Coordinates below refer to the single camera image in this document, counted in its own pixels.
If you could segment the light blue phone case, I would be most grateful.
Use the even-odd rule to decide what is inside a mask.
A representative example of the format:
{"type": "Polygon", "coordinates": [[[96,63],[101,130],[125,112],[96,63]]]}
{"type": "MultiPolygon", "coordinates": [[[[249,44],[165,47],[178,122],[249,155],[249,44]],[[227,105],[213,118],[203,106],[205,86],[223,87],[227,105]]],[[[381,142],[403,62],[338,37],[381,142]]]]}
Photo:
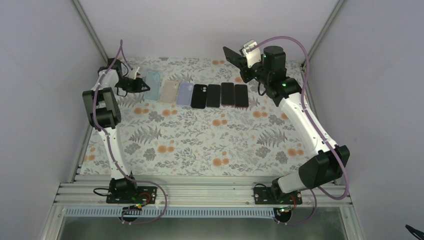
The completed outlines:
{"type": "Polygon", "coordinates": [[[161,85],[161,76],[159,73],[154,71],[148,71],[146,73],[145,83],[150,87],[150,90],[144,93],[146,100],[157,101],[159,99],[159,91],[161,85]]]}

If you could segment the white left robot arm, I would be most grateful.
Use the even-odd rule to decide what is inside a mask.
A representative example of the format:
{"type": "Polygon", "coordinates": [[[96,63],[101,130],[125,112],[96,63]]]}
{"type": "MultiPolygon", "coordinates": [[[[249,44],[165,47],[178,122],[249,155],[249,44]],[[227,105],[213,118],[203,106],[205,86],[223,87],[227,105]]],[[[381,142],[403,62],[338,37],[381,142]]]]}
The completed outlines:
{"type": "Polygon", "coordinates": [[[118,59],[109,58],[97,73],[95,86],[83,91],[82,99],[89,124],[99,133],[109,160],[111,180],[104,196],[108,204],[134,203],[141,193],[124,158],[119,128],[122,115],[117,97],[120,90],[127,95],[151,88],[137,69],[123,73],[123,62],[118,59]]]}

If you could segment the black phone case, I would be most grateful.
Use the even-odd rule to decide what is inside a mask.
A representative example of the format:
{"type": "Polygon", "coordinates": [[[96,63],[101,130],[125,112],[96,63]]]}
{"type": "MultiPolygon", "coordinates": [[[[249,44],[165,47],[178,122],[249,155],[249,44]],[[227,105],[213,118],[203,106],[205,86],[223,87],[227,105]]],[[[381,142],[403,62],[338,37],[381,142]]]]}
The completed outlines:
{"type": "Polygon", "coordinates": [[[193,109],[205,109],[207,102],[208,86],[204,84],[195,84],[192,90],[190,106],[193,109]]]}

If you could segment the beige phone case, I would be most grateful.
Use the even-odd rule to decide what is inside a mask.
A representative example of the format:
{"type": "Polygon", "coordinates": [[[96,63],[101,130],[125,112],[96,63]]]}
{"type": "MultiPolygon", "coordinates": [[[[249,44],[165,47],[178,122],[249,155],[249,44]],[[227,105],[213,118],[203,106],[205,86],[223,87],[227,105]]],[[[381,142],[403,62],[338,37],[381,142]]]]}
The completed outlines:
{"type": "Polygon", "coordinates": [[[159,101],[161,103],[172,104],[179,90],[178,81],[166,80],[162,86],[159,101]]]}

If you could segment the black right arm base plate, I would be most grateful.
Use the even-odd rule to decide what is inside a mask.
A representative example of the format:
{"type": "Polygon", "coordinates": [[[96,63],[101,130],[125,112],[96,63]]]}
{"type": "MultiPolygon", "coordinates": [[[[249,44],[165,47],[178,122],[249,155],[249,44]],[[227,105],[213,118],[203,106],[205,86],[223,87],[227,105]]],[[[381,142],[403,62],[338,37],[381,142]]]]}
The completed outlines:
{"type": "Polygon", "coordinates": [[[253,198],[256,205],[302,205],[302,195],[299,191],[283,193],[272,191],[271,187],[256,185],[253,187],[253,198]]]}

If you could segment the pink smartphone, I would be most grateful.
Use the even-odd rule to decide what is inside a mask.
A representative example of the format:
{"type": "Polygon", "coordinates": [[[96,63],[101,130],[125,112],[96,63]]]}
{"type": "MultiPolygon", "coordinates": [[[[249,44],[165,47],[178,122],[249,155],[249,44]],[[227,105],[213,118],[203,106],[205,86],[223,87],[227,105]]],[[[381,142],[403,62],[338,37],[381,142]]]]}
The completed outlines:
{"type": "Polygon", "coordinates": [[[237,108],[249,107],[249,95],[247,85],[236,84],[234,86],[234,105],[237,108]]]}

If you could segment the black screen blue smartphone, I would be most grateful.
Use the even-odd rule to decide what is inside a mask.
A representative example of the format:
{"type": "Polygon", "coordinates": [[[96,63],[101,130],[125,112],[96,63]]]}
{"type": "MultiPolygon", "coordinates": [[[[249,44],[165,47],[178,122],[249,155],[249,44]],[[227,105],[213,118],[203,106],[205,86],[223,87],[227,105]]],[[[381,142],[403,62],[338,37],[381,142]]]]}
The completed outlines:
{"type": "Polygon", "coordinates": [[[247,60],[244,56],[240,55],[239,53],[231,50],[230,48],[224,46],[223,52],[225,55],[226,60],[237,67],[238,69],[242,69],[247,66],[247,60]]]}

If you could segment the lilac phone case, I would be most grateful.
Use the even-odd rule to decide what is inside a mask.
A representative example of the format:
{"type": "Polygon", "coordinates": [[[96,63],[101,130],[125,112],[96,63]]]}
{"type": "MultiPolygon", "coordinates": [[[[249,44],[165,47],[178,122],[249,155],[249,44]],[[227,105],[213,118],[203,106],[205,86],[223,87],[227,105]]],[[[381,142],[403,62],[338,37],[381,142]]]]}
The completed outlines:
{"type": "Polygon", "coordinates": [[[191,82],[182,82],[179,85],[176,104],[179,106],[190,106],[192,100],[194,84],[191,82]]]}

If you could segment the magenta smartphone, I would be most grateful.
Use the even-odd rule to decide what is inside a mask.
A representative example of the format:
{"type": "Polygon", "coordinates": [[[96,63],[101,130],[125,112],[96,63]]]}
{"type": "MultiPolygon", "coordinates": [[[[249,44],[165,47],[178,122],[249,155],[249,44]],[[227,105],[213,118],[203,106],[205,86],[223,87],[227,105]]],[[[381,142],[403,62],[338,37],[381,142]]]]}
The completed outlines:
{"type": "Polygon", "coordinates": [[[232,82],[221,83],[221,105],[235,105],[235,85],[232,82]]]}

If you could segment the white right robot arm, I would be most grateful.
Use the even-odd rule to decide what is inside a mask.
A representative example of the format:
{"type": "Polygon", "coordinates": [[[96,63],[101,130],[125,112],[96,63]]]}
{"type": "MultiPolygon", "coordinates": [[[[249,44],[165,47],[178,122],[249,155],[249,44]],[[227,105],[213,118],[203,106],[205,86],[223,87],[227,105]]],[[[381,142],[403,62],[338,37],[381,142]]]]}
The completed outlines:
{"type": "Polygon", "coordinates": [[[350,157],[347,146],[340,146],[324,130],[305,100],[300,84],[287,76],[286,53],[280,46],[260,50],[255,41],[243,45],[241,55],[246,59],[240,75],[246,82],[258,81],[263,94],[273,100],[286,114],[298,132],[310,159],[296,172],[272,181],[270,195],[274,202],[284,203],[290,194],[303,189],[312,190],[346,176],[350,157]]]}

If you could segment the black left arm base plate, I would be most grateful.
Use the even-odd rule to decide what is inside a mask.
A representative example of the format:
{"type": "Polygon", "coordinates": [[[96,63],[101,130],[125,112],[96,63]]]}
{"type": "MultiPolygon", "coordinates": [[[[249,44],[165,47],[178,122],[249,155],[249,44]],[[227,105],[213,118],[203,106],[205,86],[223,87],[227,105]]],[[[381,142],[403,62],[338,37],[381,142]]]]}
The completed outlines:
{"type": "Polygon", "coordinates": [[[106,197],[108,204],[154,204],[158,188],[155,186],[138,186],[133,189],[110,188],[106,197]]]}

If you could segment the dark teal smartphone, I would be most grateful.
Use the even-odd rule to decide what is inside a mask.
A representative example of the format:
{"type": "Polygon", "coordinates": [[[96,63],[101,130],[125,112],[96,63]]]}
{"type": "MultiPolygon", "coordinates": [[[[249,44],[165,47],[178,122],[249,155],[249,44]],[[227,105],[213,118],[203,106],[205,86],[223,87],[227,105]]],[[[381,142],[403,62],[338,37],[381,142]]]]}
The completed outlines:
{"type": "Polygon", "coordinates": [[[219,108],[221,105],[221,86],[219,84],[209,84],[207,86],[206,107],[219,108]]]}

